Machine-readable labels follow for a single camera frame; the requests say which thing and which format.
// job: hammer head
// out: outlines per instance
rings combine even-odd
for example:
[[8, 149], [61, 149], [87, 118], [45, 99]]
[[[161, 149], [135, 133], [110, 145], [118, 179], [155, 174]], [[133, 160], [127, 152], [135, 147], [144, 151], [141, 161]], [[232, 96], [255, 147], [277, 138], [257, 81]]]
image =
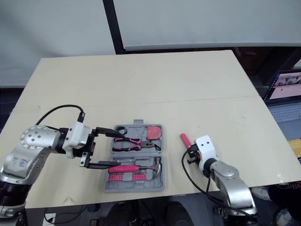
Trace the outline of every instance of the hammer head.
[[154, 180], [162, 171], [161, 157], [155, 157], [155, 165], [153, 165], [151, 169], [155, 171], [154, 177], [152, 178]]

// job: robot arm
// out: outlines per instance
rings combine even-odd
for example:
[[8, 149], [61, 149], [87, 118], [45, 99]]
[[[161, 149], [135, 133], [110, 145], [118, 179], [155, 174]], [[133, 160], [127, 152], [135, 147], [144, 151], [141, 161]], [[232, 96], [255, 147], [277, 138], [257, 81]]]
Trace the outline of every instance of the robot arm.
[[[239, 172], [235, 167], [218, 159], [210, 137], [200, 137], [193, 145], [190, 145], [185, 134], [182, 134], [181, 138], [190, 157], [188, 164], [195, 162], [205, 177], [212, 178], [222, 193], [223, 203], [255, 216], [257, 210], [249, 187], [239, 177]], [[235, 210], [224, 208], [222, 211], [225, 218], [245, 217], [243, 213]]]
[[25, 200], [32, 184], [38, 178], [50, 153], [66, 154], [67, 158], [80, 157], [80, 167], [107, 169], [120, 165], [118, 162], [99, 161], [90, 163], [94, 152], [94, 138], [98, 134], [107, 137], [124, 137], [112, 129], [93, 129], [82, 122], [75, 122], [70, 128], [50, 129], [46, 126], [32, 126], [20, 137], [18, 146], [7, 156], [0, 171], [0, 223], [21, 219]]

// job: tool kit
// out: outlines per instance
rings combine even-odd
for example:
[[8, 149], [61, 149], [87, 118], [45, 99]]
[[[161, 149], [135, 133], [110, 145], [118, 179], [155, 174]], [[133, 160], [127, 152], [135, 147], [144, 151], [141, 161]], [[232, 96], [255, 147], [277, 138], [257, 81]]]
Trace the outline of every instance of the tool kit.
[[108, 169], [105, 192], [150, 192], [165, 188], [165, 164], [161, 125], [146, 125], [134, 120], [133, 125], [117, 125], [123, 138], [112, 141], [109, 161], [121, 165]]

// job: gray plastic case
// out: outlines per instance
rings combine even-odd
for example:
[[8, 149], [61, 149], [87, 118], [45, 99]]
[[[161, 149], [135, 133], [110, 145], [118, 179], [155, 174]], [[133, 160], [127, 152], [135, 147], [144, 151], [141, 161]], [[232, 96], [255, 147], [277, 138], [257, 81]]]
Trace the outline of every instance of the gray plastic case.
[[123, 126], [127, 129], [126, 137], [138, 138], [142, 141], [148, 141], [146, 139], [147, 127], [148, 126], [158, 126], [161, 128], [162, 135], [157, 140], [152, 140], [151, 142], [157, 144], [161, 147], [161, 150], [156, 150], [155, 147], [143, 148], [140, 151], [129, 151], [129, 152], [116, 152], [113, 151], [113, 147], [127, 148], [134, 146], [135, 144], [130, 142], [115, 142], [112, 140], [111, 152], [112, 155], [109, 157], [109, 161], [125, 160], [121, 162], [122, 165], [140, 165], [140, 166], [153, 166], [154, 157], [161, 157], [162, 171], [155, 179], [152, 179], [154, 171], [151, 169], [144, 170], [146, 173], [146, 180], [132, 180], [133, 173], [123, 173], [122, 181], [109, 181], [108, 170], [105, 176], [105, 183], [103, 189], [105, 192], [155, 192], [162, 191], [165, 188], [165, 161], [160, 153], [163, 151], [163, 128], [162, 125], [146, 125], [143, 120], [134, 120], [133, 125], [117, 125], [117, 127]]

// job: pliers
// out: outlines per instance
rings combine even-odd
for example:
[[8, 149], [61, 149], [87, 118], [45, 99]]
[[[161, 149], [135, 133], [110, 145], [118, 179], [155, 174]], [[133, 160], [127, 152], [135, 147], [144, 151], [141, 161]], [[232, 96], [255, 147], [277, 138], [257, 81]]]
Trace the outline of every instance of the pliers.
[[141, 141], [140, 139], [132, 139], [128, 137], [123, 137], [123, 138], [116, 138], [114, 139], [115, 142], [122, 142], [122, 141], [128, 141], [136, 144], [135, 146], [132, 147], [127, 147], [127, 148], [120, 148], [120, 147], [114, 147], [113, 151], [115, 152], [129, 152], [129, 151], [139, 151], [142, 148], [150, 148], [150, 147], [155, 147], [157, 149], [157, 145], [150, 142], [150, 141]]

